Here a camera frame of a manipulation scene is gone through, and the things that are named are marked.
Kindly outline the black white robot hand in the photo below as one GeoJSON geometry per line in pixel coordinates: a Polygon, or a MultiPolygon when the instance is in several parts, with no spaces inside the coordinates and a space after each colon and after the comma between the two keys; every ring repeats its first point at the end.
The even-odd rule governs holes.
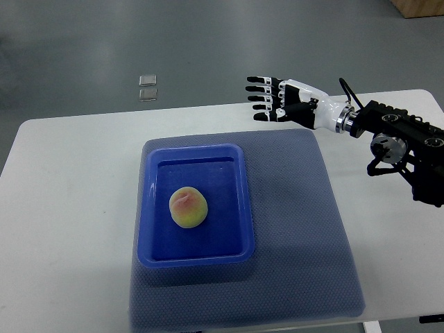
{"type": "Polygon", "coordinates": [[[253,109],[253,119],[266,122],[295,122],[308,129],[326,128],[342,131],[345,116],[353,107],[347,102],[337,102],[315,87],[293,79],[282,80],[266,76],[249,76],[248,92],[253,109]]]}

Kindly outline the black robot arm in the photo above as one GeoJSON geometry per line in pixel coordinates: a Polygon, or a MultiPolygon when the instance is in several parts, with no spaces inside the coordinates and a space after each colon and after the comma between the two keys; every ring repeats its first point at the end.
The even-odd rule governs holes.
{"type": "Polygon", "coordinates": [[[370,101],[358,111],[344,110],[336,131],[358,138],[373,134],[369,176],[399,173],[410,185],[414,201],[443,206],[443,130],[406,110],[370,101]]]}

